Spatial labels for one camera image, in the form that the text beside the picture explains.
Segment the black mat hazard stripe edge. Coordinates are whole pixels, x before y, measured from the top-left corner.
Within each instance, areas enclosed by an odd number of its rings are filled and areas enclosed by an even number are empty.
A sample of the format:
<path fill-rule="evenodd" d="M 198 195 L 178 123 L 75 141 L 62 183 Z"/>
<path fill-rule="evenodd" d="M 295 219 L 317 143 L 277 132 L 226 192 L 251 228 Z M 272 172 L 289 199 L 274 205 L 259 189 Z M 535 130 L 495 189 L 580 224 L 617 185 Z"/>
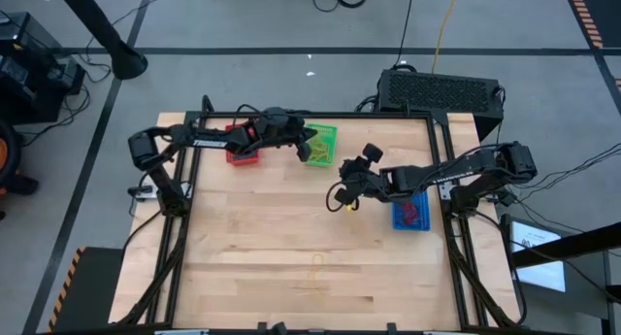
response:
<path fill-rule="evenodd" d="M 109 325 L 121 267 L 120 249 L 78 248 L 52 309 L 47 332 L 71 332 Z"/>

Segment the black orange hazard floor strip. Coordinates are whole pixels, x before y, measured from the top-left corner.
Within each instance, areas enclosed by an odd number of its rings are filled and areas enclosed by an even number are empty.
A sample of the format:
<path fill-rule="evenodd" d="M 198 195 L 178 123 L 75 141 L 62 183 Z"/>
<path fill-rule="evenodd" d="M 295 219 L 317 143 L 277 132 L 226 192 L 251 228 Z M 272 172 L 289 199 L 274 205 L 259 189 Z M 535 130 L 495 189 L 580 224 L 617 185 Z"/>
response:
<path fill-rule="evenodd" d="M 596 49 L 621 50 L 621 0 L 569 0 Z"/>

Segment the black equipment cart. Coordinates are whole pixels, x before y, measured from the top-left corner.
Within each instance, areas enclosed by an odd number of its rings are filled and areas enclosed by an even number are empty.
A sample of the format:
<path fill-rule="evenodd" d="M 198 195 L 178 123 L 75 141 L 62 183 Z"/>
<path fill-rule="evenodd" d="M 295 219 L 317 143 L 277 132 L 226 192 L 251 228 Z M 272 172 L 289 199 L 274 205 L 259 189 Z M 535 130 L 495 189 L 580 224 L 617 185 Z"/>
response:
<path fill-rule="evenodd" d="M 29 13 L 0 12 L 0 119 L 57 120 L 61 103 L 80 92 L 85 71 Z"/>

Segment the blue plastic basket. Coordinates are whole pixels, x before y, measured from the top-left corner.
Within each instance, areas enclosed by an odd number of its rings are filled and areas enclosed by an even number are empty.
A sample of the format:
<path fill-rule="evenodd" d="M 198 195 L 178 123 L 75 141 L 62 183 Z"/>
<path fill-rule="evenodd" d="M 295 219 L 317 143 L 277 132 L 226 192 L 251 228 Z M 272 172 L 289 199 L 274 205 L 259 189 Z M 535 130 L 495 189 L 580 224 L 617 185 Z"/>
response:
<path fill-rule="evenodd" d="M 431 223 L 427 193 L 417 193 L 409 202 L 393 203 L 392 224 L 396 230 L 429 231 Z"/>

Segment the orange black wheeled device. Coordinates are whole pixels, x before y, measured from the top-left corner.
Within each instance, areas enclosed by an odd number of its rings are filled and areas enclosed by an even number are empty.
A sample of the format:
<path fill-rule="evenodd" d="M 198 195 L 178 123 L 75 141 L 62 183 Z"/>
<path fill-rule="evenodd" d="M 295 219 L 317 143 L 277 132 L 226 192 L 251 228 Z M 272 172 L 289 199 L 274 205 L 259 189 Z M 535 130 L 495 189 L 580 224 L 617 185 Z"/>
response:
<path fill-rule="evenodd" d="M 0 119 L 0 194 L 31 195 L 38 189 L 38 181 L 19 172 L 21 149 L 20 136 Z"/>

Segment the green plastic basket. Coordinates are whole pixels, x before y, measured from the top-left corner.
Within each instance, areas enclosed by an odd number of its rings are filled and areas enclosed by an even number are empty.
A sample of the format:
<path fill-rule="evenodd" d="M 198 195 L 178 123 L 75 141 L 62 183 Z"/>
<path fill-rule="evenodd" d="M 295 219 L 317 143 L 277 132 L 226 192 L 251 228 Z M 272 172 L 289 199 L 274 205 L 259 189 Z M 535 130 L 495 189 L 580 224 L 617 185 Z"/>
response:
<path fill-rule="evenodd" d="M 311 155 L 307 161 L 310 166 L 329 167 L 336 158 L 338 128 L 333 125 L 308 124 L 316 134 L 308 140 Z"/>

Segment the black pole stand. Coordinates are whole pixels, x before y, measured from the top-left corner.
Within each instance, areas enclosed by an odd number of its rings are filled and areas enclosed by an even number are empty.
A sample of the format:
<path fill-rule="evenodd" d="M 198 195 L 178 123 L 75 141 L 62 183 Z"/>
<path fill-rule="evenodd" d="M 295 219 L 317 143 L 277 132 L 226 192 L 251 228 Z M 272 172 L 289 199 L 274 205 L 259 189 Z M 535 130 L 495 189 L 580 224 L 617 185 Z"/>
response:
<path fill-rule="evenodd" d="M 134 79 L 144 73 L 147 69 L 147 59 L 120 38 L 95 0 L 63 1 L 110 55 L 112 72 L 117 79 Z"/>

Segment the black metal beam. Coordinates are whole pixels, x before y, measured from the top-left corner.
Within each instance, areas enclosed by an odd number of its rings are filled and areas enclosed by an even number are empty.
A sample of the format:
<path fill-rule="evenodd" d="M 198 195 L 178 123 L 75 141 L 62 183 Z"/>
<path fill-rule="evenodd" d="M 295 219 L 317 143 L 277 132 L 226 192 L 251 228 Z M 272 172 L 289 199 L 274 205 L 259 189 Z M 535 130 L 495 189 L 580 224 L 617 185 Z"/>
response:
<path fill-rule="evenodd" d="M 621 248 L 621 222 L 514 252 L 516 267 L 574 258 L 585 254 Z"/>

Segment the black perforated computer case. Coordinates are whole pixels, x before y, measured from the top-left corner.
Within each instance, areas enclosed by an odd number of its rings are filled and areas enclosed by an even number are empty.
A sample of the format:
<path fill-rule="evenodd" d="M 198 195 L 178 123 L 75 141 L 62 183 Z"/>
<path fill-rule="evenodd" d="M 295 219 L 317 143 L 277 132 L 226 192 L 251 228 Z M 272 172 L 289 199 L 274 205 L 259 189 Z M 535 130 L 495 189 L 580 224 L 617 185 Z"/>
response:
<path fill-rule="evenodd" d="M 470 114 L 480 140 L 504 119 L 505 90 L 496 80 L 385 70 L 378 81 L 376 112 Z"/>

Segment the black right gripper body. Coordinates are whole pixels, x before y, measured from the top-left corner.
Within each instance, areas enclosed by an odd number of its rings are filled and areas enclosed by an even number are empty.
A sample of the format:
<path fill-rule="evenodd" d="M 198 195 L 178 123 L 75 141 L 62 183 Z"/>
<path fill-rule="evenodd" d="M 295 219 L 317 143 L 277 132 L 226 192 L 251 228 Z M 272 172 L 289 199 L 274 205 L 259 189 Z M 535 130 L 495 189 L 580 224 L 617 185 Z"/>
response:
<path fill-rule="evenodd" d="M 341 183 L 350 193 L 374 198 L 376 200 L 388 200 L 385 190 L 384 178 L 371 170 L 372 162 L 366 158 L 346 159 L 339 169 Z"/>

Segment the red plastic basket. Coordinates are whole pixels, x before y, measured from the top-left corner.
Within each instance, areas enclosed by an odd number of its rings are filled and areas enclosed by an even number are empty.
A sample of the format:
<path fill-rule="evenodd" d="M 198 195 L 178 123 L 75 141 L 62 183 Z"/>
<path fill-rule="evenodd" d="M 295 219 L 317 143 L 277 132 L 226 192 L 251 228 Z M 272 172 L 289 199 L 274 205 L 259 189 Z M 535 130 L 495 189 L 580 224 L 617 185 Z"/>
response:
<path fill-rule="evenodd" d="M 259 151 L 257 152 L 258 152 L 258 155 L 255 158 L 236 161 L 236 160 L 233 160 L 232 158 L 232 155 L 236 155 L 236 154 L 233 154 L 230 151 L 228 151 L 226 152 L 226 162 L 234 166 L 245 166 L 245 165 L 255 164 L 259 161 Z"/>

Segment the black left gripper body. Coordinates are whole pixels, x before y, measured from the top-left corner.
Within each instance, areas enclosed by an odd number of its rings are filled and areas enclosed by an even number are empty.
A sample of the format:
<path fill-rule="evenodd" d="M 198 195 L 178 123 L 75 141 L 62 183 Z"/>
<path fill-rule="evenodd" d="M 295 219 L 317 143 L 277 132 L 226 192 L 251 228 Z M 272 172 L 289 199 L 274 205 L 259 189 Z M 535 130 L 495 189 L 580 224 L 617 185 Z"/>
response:
<path fill-rule="evenodd" d="M 306 127 L 303 123 L 274 125 L 252 122 L 248 126 L 248 131 L 256 147 L 298 146 L 317 135 L 315 129 Z"/>

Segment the computer monitor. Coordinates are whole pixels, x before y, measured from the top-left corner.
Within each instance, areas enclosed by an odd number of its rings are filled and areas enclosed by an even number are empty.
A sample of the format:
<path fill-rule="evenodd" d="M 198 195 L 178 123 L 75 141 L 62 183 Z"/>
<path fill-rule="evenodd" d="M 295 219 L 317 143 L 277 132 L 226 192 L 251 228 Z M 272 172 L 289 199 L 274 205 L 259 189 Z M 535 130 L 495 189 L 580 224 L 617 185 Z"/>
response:
<path fill-rule="evenodd" d="M 502 215 L 500 224 L 507 230 L 512 252 L 534 248 L 538 245 L 559 240 L 560 236 L 546 229 L 514 220 Z M 521 282 L 559 292 L 566 292 L 565 268 L 560 261 L 548 262 L 530 267 L 519 267 L 517 275 Z"/>

